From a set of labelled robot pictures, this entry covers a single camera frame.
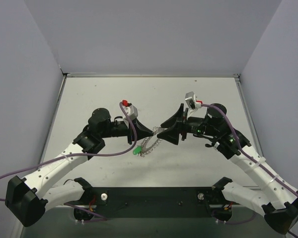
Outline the metal disc with keyrings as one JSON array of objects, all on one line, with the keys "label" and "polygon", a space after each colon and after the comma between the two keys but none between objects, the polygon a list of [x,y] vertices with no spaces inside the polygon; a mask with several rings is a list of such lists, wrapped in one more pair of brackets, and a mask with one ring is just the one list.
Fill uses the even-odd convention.
[{"label": "metal disc with keyrings", "polygon": [[154,127],[153,128],[153,136],[145,138],[141,144],[141,150],[139,156],[144,157],[150,154],[161,142],[162,139],[159,139],[157,136],[159,133],[165,131],[165,128],[162,127]]}]

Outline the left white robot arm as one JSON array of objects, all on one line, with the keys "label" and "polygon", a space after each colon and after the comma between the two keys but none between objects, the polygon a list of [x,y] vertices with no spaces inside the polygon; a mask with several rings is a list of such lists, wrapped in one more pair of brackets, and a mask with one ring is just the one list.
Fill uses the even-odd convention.
[{"label": "left white robot arm", "polygon": [[125,117],[112,121],[107,109],[94,110],[82,132],[59,155],[60,160],[43,165],[23,178],[14,176],[9,180],[5,205],[25,227],[35,224],[46,211],[56,206],[72,201],[86,204],[100,198],[83,178],[62,186],[55,184],[100,152],[105,147],[105,138],[126,137],[131,144],[153,136],[153,132],[138,121],[134,106],[123,106],[122,111]]}]

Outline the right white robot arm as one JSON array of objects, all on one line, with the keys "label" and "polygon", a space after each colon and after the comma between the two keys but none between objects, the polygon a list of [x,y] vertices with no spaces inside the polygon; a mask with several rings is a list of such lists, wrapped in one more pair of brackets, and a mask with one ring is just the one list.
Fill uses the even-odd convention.
[{"label": "right white robot arm", "polygon": [[159,139],[178,145],[187,134],[210,141],[205,146],[214,148],[227,160],[242,169],[260,188],[256,192],[222,178],[213,188],[224,199],[240,204],[264,217],[276,232],[285,235],[298,222],[298,189],[287,183],[260,156],[250,141],[235,129],[222,104],[206,105],[198,102],[189,108],[180,105],[178,111],[161,124]]}]

